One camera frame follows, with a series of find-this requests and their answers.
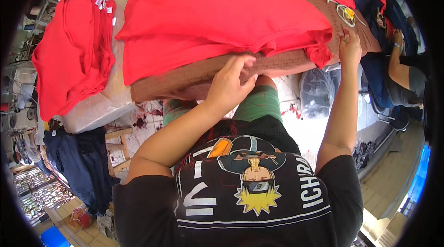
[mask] gray t-shirt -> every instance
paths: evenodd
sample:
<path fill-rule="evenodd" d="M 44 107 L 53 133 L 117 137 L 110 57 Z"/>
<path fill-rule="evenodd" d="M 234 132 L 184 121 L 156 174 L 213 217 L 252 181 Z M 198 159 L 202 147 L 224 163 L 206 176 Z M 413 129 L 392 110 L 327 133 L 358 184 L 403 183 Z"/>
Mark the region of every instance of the gray t-shirt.
<path fill-rule="evenodd" d="M 395 106 L 418 106 L 422 103 L 427 78 L 419 68 L 414 66 L 409 66 L 409 68 L 409 90 L 393 81 L 388 74 L 385 77 L 388 94 Z"/>

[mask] stack of red t-shirts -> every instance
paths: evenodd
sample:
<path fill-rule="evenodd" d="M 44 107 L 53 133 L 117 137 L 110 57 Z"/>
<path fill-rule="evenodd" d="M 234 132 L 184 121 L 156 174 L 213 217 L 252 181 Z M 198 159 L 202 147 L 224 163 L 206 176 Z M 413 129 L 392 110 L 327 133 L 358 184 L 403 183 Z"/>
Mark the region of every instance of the stack of red t-shirts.
<path fill-rule="evenodd" d="M 306 0 L 128 0 L 125 85 L 230 52 L 266 56 L 304 49 L 317 67 L 332 58 L 333 29 Z"/>
<path fill-rule="evenodd" d="M 32 54 L 44 121 L 68 113 L 79 101 L 101 92 L 115 61 L 113 0 L 60 0 L 55 10 Z"/>

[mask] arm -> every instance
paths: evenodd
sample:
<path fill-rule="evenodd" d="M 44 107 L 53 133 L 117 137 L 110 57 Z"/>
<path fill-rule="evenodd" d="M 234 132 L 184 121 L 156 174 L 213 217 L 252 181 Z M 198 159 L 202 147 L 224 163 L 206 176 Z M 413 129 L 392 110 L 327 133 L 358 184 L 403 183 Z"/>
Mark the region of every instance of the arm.
<path fill-rule="evenodd" d="M 324 139 L 318 152 L 316 173 L 328 161 L 340 155 L 352 155 L 358 124 L 358 65 L 361 60 L 361 43 L 353 31 L 348 43 L 341 38 L 339 59 L 341 61 L 341 84 L 330 112 Z"/>
<path fill-rule="evenodd" d="M 402 45 L 402 32 L 401 30 L 396 29 L 394 31 L 395 35 L 395 42 L 401 46 Z M 393 47 L 392 55 L 390 56 L 390 65 L 388 69 L 388 74 L 390 78 L 401 85 L 402 87 L 406 89 L 410 89 L 409 86 L 409 80 L 408 80 L 408 73 L 410 71 L 410 67 L 403 65 L 399 61 L 399 55 L 400 55 L 401 49 L 397 46 Z"/>
<path fill-rule="evenodd" d="M 239 81 L 241 73 L 246 73 L 244 67 L 251 67 L 254 61 L 255 58 L 248 55 L 230 58 L 215 75 L 206 101 L 154 133 L 140 146 L 131 160 L 126 183 L 141 175 L 171 177 L 170 167 L 254 88 L 257 75 L 244 85 Z"/>

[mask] woman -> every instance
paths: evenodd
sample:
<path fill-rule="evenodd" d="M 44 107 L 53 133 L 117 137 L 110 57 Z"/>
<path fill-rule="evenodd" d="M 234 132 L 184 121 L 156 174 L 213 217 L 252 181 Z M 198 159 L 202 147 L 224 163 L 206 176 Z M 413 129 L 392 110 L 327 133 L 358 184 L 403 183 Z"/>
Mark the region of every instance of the woman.
<path fill-rule="evenodd" d="M 402 105 L 419 106 L 423 102 L 429 56 L 427 53 L 402 56 L 401 30 L 393 31 L 393 50 L 390 56 L 369 52 L 361 65 L 372 90 L 374 101 L 382 108 Z"/>
<path fill-rule="evenodd" d="M 353 31 L 346 36 L 315 169 L 282 125 L 273 81 L 255 75 L 241 85 L 255 58 L 234 56 L 206 101 L 166 105 L 165 127 L 114 187 L 120 246 L 350 246 L 363 217 L 352 158 L 361 45 Z M 233 120 L 221 120 L 238 104 Z"/>

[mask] anime graphic print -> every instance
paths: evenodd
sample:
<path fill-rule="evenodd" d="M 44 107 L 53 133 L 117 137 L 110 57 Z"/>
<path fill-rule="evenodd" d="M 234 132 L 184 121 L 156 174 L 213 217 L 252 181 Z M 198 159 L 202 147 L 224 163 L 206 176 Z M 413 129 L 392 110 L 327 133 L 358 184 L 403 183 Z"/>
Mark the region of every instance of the anime graphic print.
<path fill-rule="evenodd" d="M 217 147 L 218 142 L 213 148 L 221 151 L 209 156 L 217 156 L 224 171 L 239 175 L 240 188 L 234 195 L 238 199 L 236 204 L 244 206 L 244 213 L 254 211 L 259 216 L 265 211 L 269 214 L 270 207 L 277 207 L 276 200 L 281 197 L 274 171 L 284 165 L 286 154 L 270 143 L 248 135 L 237 137 L 229 144 L 227 139 L 223 141 L 221 147 Z"/>

